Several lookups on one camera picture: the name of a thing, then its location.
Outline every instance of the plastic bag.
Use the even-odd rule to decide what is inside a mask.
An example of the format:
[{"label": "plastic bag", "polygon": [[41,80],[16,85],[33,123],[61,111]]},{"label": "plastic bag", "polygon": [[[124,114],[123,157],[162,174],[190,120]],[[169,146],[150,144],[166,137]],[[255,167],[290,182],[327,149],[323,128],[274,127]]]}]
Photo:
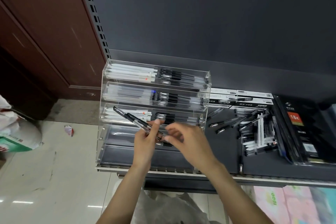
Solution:
[{"label": "plastic bag", "polygon": [[131,224],[147,223],[210,224],[207,214],[197,207],[187,193],[178,197],[159,193],[156,199],[152,199],[141,190]]}]

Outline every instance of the black shelf surface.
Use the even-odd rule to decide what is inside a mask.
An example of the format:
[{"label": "black shelf surface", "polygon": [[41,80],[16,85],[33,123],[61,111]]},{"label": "black shelf surface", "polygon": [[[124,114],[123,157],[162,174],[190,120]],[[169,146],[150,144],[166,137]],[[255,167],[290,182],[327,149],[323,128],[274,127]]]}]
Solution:
[{"label": "black shelf surface", "polygon": [[[215,108],[209,108],[208,113],[213,110]],[[216,121],[234,118],[234,116],[234,111],[227,109],[208,121],[207,125]],[[237,160],[241,149],[240,142],[237,140],[238,130],[230,128],[219,135],[216,135],[214,131],[215,129],[207,127],[205,134],[215,156],[227,167],[231,174],[237,174]],[[336,166],[292,165],[280,157],[278,151],[248,157],[244,156],[244,174],[336,182]]]}]

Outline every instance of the wooden door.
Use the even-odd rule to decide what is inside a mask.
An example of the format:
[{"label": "wooden door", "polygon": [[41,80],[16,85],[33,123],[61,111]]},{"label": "wooden door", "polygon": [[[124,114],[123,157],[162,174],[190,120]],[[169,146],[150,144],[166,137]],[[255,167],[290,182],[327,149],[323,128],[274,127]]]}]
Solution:
[{"label": "wooden door", "polygon": [[82,0],[0,0],[0,45],[59,98],[98,100],[105,63]]}]

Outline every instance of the left hand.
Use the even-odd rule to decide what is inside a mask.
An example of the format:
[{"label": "left hand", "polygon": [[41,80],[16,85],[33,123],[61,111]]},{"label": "left hand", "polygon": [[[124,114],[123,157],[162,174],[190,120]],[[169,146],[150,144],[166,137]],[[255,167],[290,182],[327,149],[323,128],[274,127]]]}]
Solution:
[{"label": "left hand", "polygon": [[141,168],[146,173],[149,171],[155,149],[156,134],[159,131],[160,124],[163,122],[163,120],[159,119],[149,121],[148,124],[152,126],[149,134],[142,129],[135,134],[132,166]]}]

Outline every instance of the dark gray shelf back panel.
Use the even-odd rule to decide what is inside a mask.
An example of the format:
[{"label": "dark gray shelf back panel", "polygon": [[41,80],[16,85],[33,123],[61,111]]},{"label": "dark gray shelf back panel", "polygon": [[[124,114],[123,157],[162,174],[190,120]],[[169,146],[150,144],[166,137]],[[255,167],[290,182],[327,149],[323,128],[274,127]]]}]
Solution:
[{"label": "dark gray shelf back panel", "polygon": [[336,96],[336,76],[109,49],[112,59],[211,72],[213,88],[270,92],[317,102]]},{"label": "dark gray shelf back panel", "polygon": [[112,49],[336,75],[336,0],[94,4]]}]

